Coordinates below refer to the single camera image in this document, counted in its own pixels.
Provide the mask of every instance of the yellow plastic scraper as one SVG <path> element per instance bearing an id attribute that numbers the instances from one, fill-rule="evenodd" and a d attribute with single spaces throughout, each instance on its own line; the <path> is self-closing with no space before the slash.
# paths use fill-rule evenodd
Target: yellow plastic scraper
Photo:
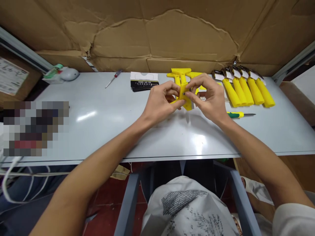
<path id="1" fill-rule="evenodd" d="M 190 68 L 172 68 L 172 72 L 180 75 L 180 83 L 186 83 L 185 74 L 191 72 Z"/>
<path id="2" fill-rule="evenodd" d="M 194 109 L 194 103 L 187 96 L 184 95 L 184 92 L 189 91 L 189 89 L 186 88 L 187 84 L 188 84 L 187 82 L 181 84 L 179 98 L 176 99 L 175 101 L 171 102 L 171 103 L 175 103 L 177 100 L 183 99 L 186 101 L 186 103 L 184 104 L 183 107 L 187 111 L 190 111 L 190 110 Z"/>
<path id="3" fill-rule="evenodd" d="M 192 78 L 195 78 L 196 76 L 201 75 L 201 74 L 202 74 L 202 73 L 200 73 L 200 72 L 189 72 L 189 73 L 187 73 L 186 75 L 187 75 L 188 77 L 190 77 L 190 79 L 192 79 Z M 200 89 L 206 90 L 206 88 L 204 88 L 202 85 L 200 86 Z"/>
<path id="4" fill-rule="evenodd" d="M 242 71 L 242 76 L 244 78 L 247 78 L 247 82 L 248 82 L 248 85 L 250 87 L 250 91 L 252 93 L 255 104 L 256 105 L 263 104 L 265 102 L 265 100 L 263 99 L 263 96 L 262 96 L 260 90 L 258 89 L 258 87 L 255 83 L 255 80 L 253 78 L 251 78 L 250 75 L 248 74 L 248 69 L 244 66 L 239 66 L 239 69 Z"/>
<path id="5" fill-rule="evenodd" d="M 238 78 L 241 88 L 245 94 L 247 106 L 254 105 L 253 96 L 250 93 L 249 87 L 247 85 L 246 79 L 242 76 L 242 70 L 239 70 L 236 66 L 232 66 L 231 72 L 235 77 Z"/>
<path id="6" fill-rule="evenodd" d="M 264 106 L 269 108 L 273 107 L 275 105 L 275 101 L 273 100 L 272 96 L 270 95 L 268 89 L 265 86 L 265 81 L 261 75 L 259 75 L 257 72 L 254 72 L 252 70 L 248 70 L 248 74 L 251 78 L 253 78 L 256 81 L 256 85 L 259 89 L 259 91 L 262 94 L 262 97 L 264 99 Z"/>
<path id="7" fill-rule="evenodd" d="M 168 73 L 166 75 L 167 77 L 173 77 L 175 80 L 175 84 L 177 84 L 178 86 L 180 86 L 180 75 L 176 74 L 176 73 Z"/>
<path id="8" fill-rule="evenodd" d="M 212 71 L 212 78 L 216 80 L 221 80 L 223 82 L 225 89 L 227 91 L 227 94 L 229 95 L 232 106 L 239 107 L 241 104 L 241 101 L 238 95 L 236 94 L 235 90 L 233 89 L 231 85 L 231 81 L 224 76 L 224 73 L 222 71 L 214 70 Z"/>
<path id="9" fill-rule="evenodd" d="M 228 79 L 231 79 L 233 84 L 234 84 L 234 89 L 235 89 L 235 92 L 237 94 L 237 96 L 239 97 L 240 99 L 240 106 L 243 107 L 243 106 L 247 106 L 247 100 L 246 100 L 246 97 L 245 97 L 245 94 L 243 92 L 243 89 L 241 87 L 241 84 L 240 84 L 240 81 L 238 79 L 238 77 L 234 76 L 234 74 L 232 73 L 232 68 L 224 68 L 224 75 L 228 78 Z"/>

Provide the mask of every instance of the computer mouse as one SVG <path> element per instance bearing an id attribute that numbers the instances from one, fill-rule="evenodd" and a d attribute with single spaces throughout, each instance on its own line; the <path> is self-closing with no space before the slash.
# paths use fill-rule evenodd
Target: computer mouse
<path id="1" fill-rule="evenodd" d="M 79 76 L 79 72 L 76 69 L 67 68 L 61 74 L 60 77 L 66 81 L 75 80 Z"/>

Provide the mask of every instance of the screwdriver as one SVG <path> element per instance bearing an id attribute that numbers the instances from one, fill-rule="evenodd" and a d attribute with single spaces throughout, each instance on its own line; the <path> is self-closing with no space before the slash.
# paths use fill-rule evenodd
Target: screwdriver
<path id="1" fill-rule="evenodd" d="M 232 119 L 233 118 L 242 118 L 244 116 L 254 116 L 256 114 L 254 113 L 243 113 L 243 112 L 228 112 L 227 113 L 229 114 L 229 117 L 231 117 Z"/>
<path id="2" fill-rule="evenodd" d="M 107 88 L 111 84 L 111 82 L 113 82 L 113 80 L 116 79 L 120 75 L 121 72 L 122 70 L 117 71 L 116 74 L 114 75 L 114 78 L 112 78 L 112 80 L 108 83 L 108 85 L 106 85 L 105 88 Z"/>

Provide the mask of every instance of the table surface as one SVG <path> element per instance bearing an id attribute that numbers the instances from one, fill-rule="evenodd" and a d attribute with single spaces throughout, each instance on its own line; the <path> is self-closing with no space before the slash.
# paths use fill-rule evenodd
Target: table surface
<path id="1" fill-rule="evenodd" d="M 144 110 L 149 91 L 132 92 L 130 73 L 121 73 L 105 89 L 114 74 L 81 73 L 74 81 L 49 85 L 36 101 L 69 101 L 68 125 L 59 126 L 59 133 L 49 143 L 45 156 L 23 157 L 19 165 L 79 164 L 130 126 Z M 158 75 L 160 84 L 170 79 L 164 73 Z M 235 119 L 235 122 L 277 155 L 315 154 L 313 129 L 273 80 L 270 77 L 265 80 L 275 100 L 274 107 L 232 108 L 226 103 L 226 110 L 256 113 L 256 116 Z M 195 108 L 189 112 L 178 110 L 150 129 L 123 162 L 232 157 L 240 157 L 236 147 L 199 108 Z M 12 158 L 6 158 L 3 166 L 8 166 Z"/>

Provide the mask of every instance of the cardboard box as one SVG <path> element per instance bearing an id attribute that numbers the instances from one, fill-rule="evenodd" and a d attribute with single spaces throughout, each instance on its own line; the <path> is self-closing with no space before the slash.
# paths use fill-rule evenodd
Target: cardboard box
<path id="1" fill-rule="evenodd" d="M 98 71 L 118 71 L 124 72 L 138 71 L 148 73 L 149 67 L 147 58 L 105 58 L 96 57 L 89 60 Z"/>
<path id="2" fill-rule="evenodd" d="M 59 51 L 68 66 L 75 58 L 65 54 L 80 51 L 104 71 L 146 70 L 156 58 L 189 67 L 236 60 L 271 75 L 315 40 L 313 0 L 3 0 L 0 15 L 31 48 Z"/>
<path id="3" fill-rule="evenodd" d="M 8 60 L 18 67 L 21 67 L 29 73 L 14 96 L 0 92 L 0 110 L 2 110 L 4 101 L 23 101 L 43 75 L 29 63 L 3 47 L 0 47 L 0 57 Z"/>
<path id="4" fill-rule="evenodd" d="M 86 63 L 82 58 L 86 56 L 81 51 L 49 51 L 42 50 L 36 52 L 38 55 L 43 57 L 45 60 L 50 62 L 52 65 L 58 63 L 63 66 L 70 67 L 78 70 L 79 72 L 94 72 L 94 70 Z"/>

